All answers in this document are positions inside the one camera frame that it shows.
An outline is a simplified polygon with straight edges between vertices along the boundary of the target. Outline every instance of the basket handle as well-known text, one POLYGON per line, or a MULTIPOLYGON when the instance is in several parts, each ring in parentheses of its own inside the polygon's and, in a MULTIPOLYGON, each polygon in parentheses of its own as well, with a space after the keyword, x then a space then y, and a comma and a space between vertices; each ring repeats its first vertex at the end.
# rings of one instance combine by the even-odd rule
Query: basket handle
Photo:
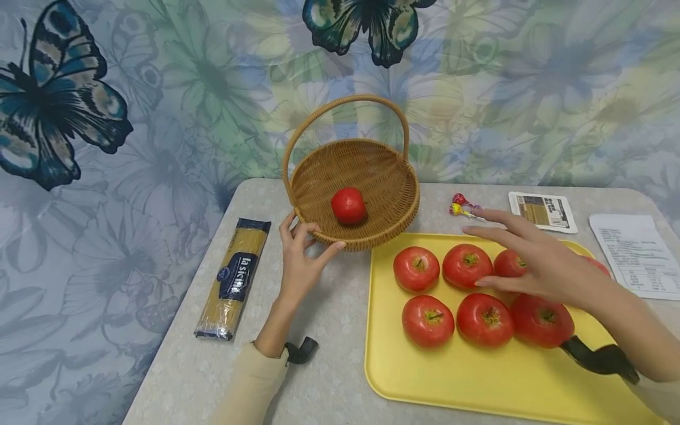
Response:
POLYGON ((295 143, 297 143, 298 139, 302 135, 302 133, 307 130, 307 127, 311 125, 312 122, 314 122, 317 118, 319 118, 321 115, 325 114, 326 112, 330 111, 336 106, 344 105, 345 103, 350 103, 350 102, 357 102, 357 101, 371 101, 371 102, 376 102, 376 103, 381 103, 385 105, 386 107, 389 107, 399 118, 399 121, 401 121, 401 128, 403 129, 404 132, 404 150, 402 151, 402 156, 404 160, 408 160, 409 158, 409 123, 406 121, 406 116, 404 113, 399 109, 399 106, 394 104, 393 102, 380 97, 380 96, 375 96, 375 95, 352 95, 352 96, 346 96, 346 97, 341 97, 340 99, 336 99, 327 105, 324 105, 317 109, 316 111, 312 112, 312 114, 307 117, 307 119, 300 124, 300 127, 293 133, 293 136, 291 136, 290 141, 288 142, 288 145, 286 146, 286 153, 284 154, 284 163, 283 163, 283 177, 284 177, 284 186, 286 187, 286 192, 288 193, 288 199, 290 199, 291 203, 293 202, 293 190, 290 187, 290 180, 288 179, 288 163, 290 162, 290 155, 293 152, 293 148, 295 147, 295 143))

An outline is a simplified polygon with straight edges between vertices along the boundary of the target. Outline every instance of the black wrist strap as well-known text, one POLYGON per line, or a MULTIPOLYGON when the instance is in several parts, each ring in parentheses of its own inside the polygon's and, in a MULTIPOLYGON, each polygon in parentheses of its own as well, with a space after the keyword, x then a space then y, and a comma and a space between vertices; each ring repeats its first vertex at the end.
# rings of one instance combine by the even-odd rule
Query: black wrist strap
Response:
POLYGON ((579 366, 600 375, 619 375, 635 385, 640 377, 626 354, 618 345, 605 345, 591 350, 574 335, 560 346, 579 366))
POLYGON ((319 347, 319 343, 310 337, 305 337, 300 347, 297 347, 292 342, 287 342, 285 346, 288 349, 289 363, 305 364, 311 360, 314 352, 319 347))

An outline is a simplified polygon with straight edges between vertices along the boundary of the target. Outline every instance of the pasta package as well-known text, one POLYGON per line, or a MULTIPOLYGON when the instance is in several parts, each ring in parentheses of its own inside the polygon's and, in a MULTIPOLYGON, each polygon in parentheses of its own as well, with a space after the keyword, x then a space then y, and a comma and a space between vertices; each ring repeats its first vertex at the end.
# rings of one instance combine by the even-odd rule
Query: pasta package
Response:
POLYGON ((226 341, 234 337, 269 228, 271 222, 239 219, 196 325, 196 337, 226 341))

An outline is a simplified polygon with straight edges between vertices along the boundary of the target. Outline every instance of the sleeve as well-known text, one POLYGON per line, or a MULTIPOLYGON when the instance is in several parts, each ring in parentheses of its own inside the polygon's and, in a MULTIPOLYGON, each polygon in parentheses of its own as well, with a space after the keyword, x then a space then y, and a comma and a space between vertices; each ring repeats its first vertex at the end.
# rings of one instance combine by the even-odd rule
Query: sleeve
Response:
POLYGON ((267 407, 286 377, 288 350, 279 358, 265 357, 252 343, 234 363, 226 395, 210 420, 211 425, 262 425, 267 407))
POLYGON ((627 384, 650 410, 670 425, 680 425, 680 381, 654 382, 641 375, 637 385, 627 384))

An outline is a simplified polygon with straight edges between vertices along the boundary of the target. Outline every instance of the red tomato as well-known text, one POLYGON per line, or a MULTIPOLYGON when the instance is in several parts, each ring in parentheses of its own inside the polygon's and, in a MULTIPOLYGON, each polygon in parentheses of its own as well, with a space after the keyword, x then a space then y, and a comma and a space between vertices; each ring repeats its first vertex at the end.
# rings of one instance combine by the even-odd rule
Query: red tomato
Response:
POLYGON ((456 329, 449 307, 429 295, 418 295, 406 302, 401 324, 411 341, 425 348, 443 345, 456 329))
POLYGON ((340 224, 357 224, 366 217, 366 204, 357 188, 342 188, 333 195, 330 206, 340 224))
POLYGON ((483 347, 501 347, 515 334, 508 307, 501 300, 481 292, 463 299, 458 306, 456 322, 464 337, 483 347))
POLYGON ((479 247, 469 243, 456 245, 446 254, 441 263, 444 280, 461 289, 475 287, 475 282, 494 274, 491 259, 479 247))
POLYGON ((574 321, 566 307, 537 296, 520 294, 510 306, 515 335, 543 348, 559 347, 574 335, 574 321))
POLYGON ((494 271, 497 276, 519 277, 527 272, 526 263, 513 250, 501 252, 494 260, 494 271))
POLYGON ((597 261, 595 258, 590 258, 589 256, 582 255, 582 257, 585 258, 586 260, 588 260, 588 262, 589 262, 590 264, 592 264, 592 265, 594 265, 595 267, 597 267, 598 269, 602 270, 602 272, 603 272, 605 275, 611 277, 611 274, 609 273, 608 268, 606 268, 604 264, 602 264, 601 262, 597 261))
POLYGON ((431 289, 439 279, 439 261, 429 250, 411 246, 394 257, 392 263, 396 282, 407 291, 431 289))

